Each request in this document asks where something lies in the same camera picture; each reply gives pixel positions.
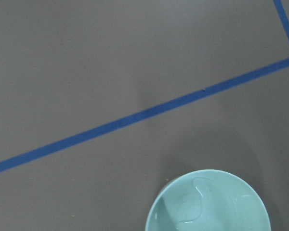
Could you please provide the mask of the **light green ceramic bowl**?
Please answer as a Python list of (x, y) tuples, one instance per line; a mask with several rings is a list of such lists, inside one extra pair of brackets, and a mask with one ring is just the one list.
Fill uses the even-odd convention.
[(205, 169), (168, 182), (148, 213), (146, 231), (270, 231), (263, 201), (244, 180)]

